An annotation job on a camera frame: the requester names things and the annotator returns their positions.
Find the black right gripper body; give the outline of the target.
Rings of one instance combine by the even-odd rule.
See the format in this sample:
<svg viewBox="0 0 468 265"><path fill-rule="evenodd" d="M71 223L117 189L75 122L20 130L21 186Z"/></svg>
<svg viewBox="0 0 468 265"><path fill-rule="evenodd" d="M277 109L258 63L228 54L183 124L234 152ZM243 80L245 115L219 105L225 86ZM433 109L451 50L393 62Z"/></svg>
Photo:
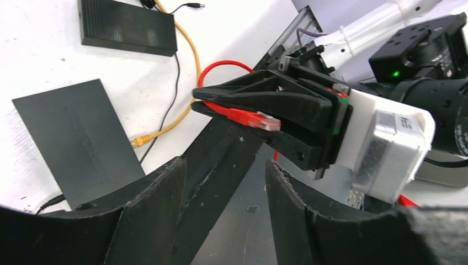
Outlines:
<svg viewBox="0 0 468 265"><path fill-rule="evenodd" d="M325 66L322 58L324 51L323 45L296 45L287 50L281 44L269 51L267 59L267 69L279 70L297 80L299 85L333 103L333 111L329 118L330 129L327 137L320 140L325 146L320 157L320 166L312 176L314 179L321 179L325 170L336 162L353 110L349 104L349 88L344 82L330 76L335 68Z"/></svg>

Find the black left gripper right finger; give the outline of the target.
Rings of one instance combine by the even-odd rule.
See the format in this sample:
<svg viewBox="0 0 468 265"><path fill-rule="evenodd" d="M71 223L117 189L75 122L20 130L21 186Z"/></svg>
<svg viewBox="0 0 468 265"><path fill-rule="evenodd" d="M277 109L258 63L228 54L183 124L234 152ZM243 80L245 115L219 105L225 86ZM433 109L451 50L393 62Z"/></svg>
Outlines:
<svg viewBox="0 0 468 265"><path fill-rule="evenodd" d="M380 214L352 208L271 160L265 182L279 264L437 264L411 227L409 208Z"/></svg>

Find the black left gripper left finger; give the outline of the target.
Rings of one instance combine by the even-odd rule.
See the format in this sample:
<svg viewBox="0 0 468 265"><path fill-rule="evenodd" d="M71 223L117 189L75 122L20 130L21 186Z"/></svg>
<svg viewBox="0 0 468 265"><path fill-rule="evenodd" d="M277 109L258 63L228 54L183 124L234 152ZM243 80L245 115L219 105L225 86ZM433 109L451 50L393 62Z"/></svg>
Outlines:
<svg viewBox="0 0 468 265"><path fill-rule="evenodd" d="M186 173L178 156L74 211L1 208L1 263L170 264Z"/></svg>

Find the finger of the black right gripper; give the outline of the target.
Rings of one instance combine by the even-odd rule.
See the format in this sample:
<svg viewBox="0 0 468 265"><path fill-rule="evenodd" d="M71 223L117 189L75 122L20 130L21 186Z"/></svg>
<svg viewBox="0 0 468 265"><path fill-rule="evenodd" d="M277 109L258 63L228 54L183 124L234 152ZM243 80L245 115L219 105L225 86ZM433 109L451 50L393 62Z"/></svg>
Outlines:
<svg viewBox="0 0 468 265"><path fill-rule="evenodd" d="M333 102L278 71L257 71L217 86L196 88L193 96L223 107L273 116L281 121L285 133L333 130Z"/></svg>
<svg viewBox="0 0 468 265"><path fill-rule="evenodd" d="M326 143L290 121L209 102L195 102L192 110L212 118L220 118L258 138L304 171L329 168Z"/></svg>

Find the black Mercury switch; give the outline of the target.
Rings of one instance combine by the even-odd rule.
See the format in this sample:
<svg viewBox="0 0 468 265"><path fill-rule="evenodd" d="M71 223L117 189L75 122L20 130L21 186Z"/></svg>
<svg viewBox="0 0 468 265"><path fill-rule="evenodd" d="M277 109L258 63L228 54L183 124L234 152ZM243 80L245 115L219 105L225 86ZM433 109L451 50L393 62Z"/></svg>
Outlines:
<svg viewBox="0 0 468 265"><path fill-rule="evenodd" d="M145 176L101 80L13 104L71 208Z"/></svg>

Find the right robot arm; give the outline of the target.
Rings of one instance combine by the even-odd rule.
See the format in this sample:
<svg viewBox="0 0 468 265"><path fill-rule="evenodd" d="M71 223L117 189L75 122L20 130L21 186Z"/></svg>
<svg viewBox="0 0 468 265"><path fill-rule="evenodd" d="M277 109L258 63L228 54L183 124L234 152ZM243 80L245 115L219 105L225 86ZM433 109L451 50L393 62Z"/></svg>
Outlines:
<svg viewBox="0 0 468 265"><path fill-rule="evenodd" d="M192 109L228 120L321 179L365 134L360 95L428 111L432 147L467 157L466 13L418 24L436 1L391 1L330 34L290 28L254 70L193 90ZM297 43L282 44L296 34Z"/></svg>

